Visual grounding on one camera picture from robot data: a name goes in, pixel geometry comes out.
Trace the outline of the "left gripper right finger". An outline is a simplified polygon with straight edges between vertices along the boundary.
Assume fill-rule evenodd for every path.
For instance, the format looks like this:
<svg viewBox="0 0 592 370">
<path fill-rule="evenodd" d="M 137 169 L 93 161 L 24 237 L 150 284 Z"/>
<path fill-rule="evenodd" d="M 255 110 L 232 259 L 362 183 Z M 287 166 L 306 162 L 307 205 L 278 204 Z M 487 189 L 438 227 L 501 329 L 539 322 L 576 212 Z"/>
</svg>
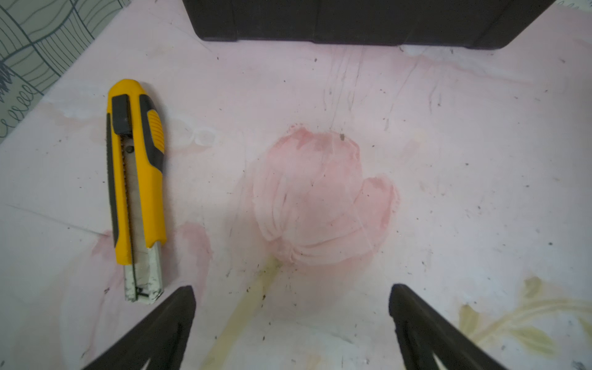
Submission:
<svg viewBox="0 0 592 370">
<path fill-rule="evenodd" d="M 407 285 L 392 286 L 388 312 L 407 369 L 504 369 Z"/>
</svg>

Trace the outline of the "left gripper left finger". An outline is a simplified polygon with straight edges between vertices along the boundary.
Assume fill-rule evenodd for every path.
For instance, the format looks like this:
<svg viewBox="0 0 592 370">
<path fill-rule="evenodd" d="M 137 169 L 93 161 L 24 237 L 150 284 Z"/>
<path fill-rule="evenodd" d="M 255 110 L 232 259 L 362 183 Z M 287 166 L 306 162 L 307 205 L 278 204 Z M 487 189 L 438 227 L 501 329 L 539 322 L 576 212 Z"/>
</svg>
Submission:
<svg viewBox="0 0 592 370">
<path fill-rule="evenodd" d="M 171 294 L 87 369 L 179 369 L 197 303 L 191 286 Z"/>
</svg>

